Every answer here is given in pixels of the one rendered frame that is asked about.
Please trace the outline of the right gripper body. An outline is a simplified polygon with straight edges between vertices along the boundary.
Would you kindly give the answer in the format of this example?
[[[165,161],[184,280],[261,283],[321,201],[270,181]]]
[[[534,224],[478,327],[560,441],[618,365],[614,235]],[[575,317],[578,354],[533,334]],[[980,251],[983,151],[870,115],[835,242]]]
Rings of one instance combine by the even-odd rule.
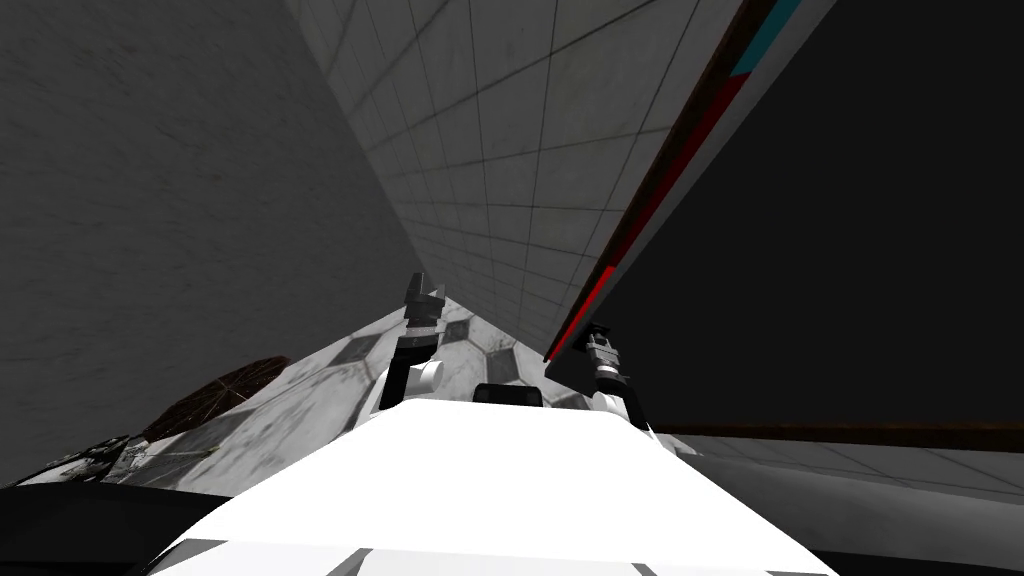
[[[610,329],[598,323],[590,323],[582,333],[582,349],[596,368],[618,370],[618,352],[611,345],[608,335]]]

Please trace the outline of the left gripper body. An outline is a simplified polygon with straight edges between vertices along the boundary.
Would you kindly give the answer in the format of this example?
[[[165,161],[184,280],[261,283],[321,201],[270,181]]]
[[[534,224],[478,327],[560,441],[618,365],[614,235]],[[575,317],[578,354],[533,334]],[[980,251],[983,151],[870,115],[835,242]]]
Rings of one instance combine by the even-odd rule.
[[[432,294],[406,294],[406,327],[408,330],[435,330],[442,315],[445,297]]]

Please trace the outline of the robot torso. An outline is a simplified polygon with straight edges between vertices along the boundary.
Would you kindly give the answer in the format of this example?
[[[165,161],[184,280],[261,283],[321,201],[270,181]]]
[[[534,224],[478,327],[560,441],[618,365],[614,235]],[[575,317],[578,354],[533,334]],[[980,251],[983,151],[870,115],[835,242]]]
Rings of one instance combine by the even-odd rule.
[[[241,492],[143,576],[838,576],[623,417],[411,399]]]

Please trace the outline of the red and teal framed picture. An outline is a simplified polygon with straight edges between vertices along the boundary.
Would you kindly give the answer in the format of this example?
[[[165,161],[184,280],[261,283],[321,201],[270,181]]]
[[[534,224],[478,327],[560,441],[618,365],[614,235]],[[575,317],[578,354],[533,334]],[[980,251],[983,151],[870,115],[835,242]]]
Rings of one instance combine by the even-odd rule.
[[[837,0],[699,0],[653,110],[679,105],[647,164],[635,142],[629,203],[544,359],[558,362],[658,229],[735,133]]]

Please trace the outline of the dark brown round rug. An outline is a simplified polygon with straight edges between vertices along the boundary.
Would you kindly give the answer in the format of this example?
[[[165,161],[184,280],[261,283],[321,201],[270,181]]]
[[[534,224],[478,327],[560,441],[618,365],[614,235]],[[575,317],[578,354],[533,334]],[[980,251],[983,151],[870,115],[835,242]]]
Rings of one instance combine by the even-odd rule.
[[[153,444],[206,424],[262,390],[290,363],[285,356],[273,356],[220,376],[168,407],[140,436]]]

